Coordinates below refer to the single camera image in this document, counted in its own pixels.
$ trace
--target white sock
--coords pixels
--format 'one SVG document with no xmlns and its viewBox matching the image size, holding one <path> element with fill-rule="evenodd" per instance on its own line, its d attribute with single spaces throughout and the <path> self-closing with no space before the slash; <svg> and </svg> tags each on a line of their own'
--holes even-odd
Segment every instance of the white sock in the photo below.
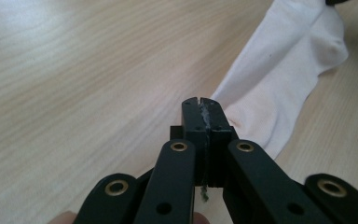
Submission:
<svg viewBox="0 0 358 224">
<path fill-rule="evenodd" d="M 318 75 L 348 52 L 342 20 L 319 0 L 275 0 L 212 98 L 242 139 L 275 159 Z"/>
</svg>

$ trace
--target finger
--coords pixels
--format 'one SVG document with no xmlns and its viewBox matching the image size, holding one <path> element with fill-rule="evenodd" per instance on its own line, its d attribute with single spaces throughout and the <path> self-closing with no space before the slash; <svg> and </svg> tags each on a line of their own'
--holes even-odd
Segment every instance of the finger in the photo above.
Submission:
<svg viewBox="0 0 358 224">
<path fill-rule="evenodd" d="M 195 212 L 193 216 L 193 224 L 210 224 L 208 219 L 202 214 Z"/>
<path fill-rule="evenodd" d="M 68 211 L 53 218 L 48 224 L 72 224 L 75 218 L 76 214 Z"/>
</svg>

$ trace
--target table surface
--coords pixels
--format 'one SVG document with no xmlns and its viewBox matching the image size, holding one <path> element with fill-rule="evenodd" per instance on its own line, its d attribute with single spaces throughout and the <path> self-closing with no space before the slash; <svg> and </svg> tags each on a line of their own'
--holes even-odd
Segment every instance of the table surface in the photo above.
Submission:
<svg viewBox="0 0 358 224">
<path fill-rule="evenodd" d="M 211 96 L 270 3 L 0 0 L 0 224 L 77 212 L 104 176 L 153 167 L 180 103 Z M 358 189 L 358 1 L 337 10 L 350 57 L 320 76 L 276 162 Z M 230 223 L 209 192 L 195 210 Z"/>
</svg>

